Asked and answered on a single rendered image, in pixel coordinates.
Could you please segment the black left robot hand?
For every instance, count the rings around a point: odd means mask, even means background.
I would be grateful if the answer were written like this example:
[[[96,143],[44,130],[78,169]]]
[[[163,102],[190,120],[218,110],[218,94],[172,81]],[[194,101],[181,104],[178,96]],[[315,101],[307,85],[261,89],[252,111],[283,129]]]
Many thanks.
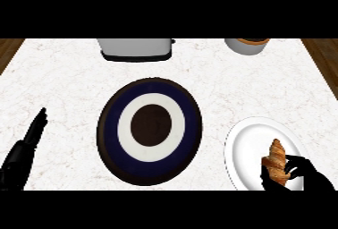
[[[19,140],[0,166],[0,191],[22,191],[26,184],[31,165],[34,160],[34,151],[42,136],[44,126],[47,124],[45,108],[41,108],[31,122],[25,137]]]

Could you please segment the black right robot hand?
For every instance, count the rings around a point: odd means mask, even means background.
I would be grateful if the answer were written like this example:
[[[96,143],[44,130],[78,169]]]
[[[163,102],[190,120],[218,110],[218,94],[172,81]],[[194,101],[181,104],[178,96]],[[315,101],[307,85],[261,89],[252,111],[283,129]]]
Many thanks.
[[[332,191],[333,186],[326,176],[315,170],[311,162],[304,157],[286,155],[286,165],[283,172],[290,174],[289,179],[296,177],[304,178],[304,190],[305,191]],[[287,191],[287,188],[282,186],[268,178],[268,169],[261,166],[261,185],[265,191]]]

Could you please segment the brown croissant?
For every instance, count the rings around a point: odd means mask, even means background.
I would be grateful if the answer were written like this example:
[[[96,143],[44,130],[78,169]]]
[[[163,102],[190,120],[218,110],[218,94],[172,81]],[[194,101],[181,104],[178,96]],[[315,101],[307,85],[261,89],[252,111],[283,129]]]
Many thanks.
[[[268,147],[268,155],[261,158],[261,165],[268,169],[268,178],[280,185],[286,184],[290,174],[284,173],[284,149],[277,139]]]

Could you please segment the navy and white ringed plate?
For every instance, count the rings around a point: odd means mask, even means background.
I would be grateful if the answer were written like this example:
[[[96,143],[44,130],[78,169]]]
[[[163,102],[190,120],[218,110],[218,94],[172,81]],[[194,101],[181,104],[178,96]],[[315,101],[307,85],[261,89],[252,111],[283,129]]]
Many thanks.
[[[106,102],[96,146],[110,173],[135,185],[155,185],[180,174],[202,138],[193,96],[174,81],[146,78],[125,85]]]

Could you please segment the grey toaster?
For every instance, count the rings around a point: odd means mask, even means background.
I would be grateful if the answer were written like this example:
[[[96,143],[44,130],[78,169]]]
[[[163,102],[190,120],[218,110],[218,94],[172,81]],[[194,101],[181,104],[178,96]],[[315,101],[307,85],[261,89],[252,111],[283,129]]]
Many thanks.
[[[100,38],[97,43],[107,61],[138,63],[171,58],[172,38]]]

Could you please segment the white cup with brown rim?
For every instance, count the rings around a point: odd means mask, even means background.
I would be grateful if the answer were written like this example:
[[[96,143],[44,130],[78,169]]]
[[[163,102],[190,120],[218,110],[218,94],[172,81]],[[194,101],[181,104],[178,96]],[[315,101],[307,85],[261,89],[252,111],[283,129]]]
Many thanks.
[[[262,51],[268,39],[259,38],[252,40],[251,38],[225,38],[224,42],[230,50],[237,54],[256,55]]]

